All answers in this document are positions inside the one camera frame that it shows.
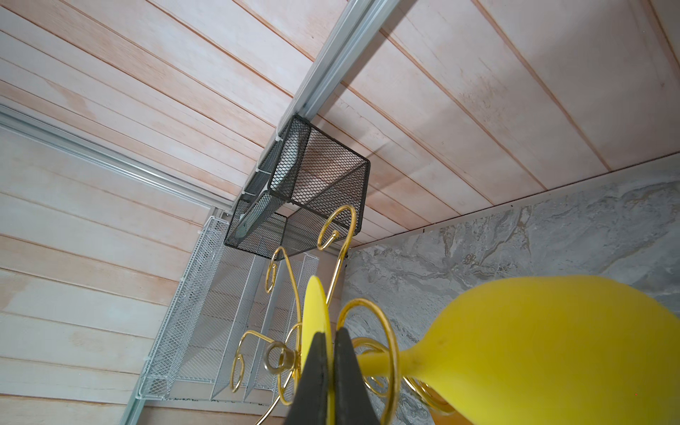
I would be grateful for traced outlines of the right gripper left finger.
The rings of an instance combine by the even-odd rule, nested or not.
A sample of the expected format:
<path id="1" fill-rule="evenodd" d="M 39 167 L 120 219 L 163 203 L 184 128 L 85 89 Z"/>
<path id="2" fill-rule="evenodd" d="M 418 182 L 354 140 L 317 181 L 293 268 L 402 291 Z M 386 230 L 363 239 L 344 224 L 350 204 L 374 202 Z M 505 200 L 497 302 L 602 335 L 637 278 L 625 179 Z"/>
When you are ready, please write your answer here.
<path id="1" fill-rule="evenodd" d="M 330 370 L 326 335 L 316 333 L 285 425 L 326 425 L 329 419 Z"/>

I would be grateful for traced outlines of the yellow wine glass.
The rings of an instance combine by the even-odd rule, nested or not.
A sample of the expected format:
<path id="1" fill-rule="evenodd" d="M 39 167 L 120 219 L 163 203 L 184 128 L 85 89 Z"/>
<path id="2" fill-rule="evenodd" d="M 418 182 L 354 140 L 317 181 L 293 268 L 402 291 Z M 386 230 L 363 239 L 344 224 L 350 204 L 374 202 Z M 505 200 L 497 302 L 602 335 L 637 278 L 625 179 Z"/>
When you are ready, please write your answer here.
<path id="1" fill-rule="evenodd" d="M 603 277 L 481 284 L 398 357 L 474 424 L 679 421 L 678 317 Z"/>

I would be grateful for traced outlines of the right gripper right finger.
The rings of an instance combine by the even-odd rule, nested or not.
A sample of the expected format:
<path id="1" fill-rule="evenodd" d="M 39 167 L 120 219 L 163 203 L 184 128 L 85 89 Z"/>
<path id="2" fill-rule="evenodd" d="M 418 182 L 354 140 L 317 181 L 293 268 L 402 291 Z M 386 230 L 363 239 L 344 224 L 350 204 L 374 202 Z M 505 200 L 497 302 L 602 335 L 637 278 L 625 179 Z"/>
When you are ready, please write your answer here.
<path id="1" fill-rule="evenodd" d="M 363 382 L 352 338 L 345 328 L 336 332 L 334 392 L 334 419 L 337 425 L 380 424 Z"/>

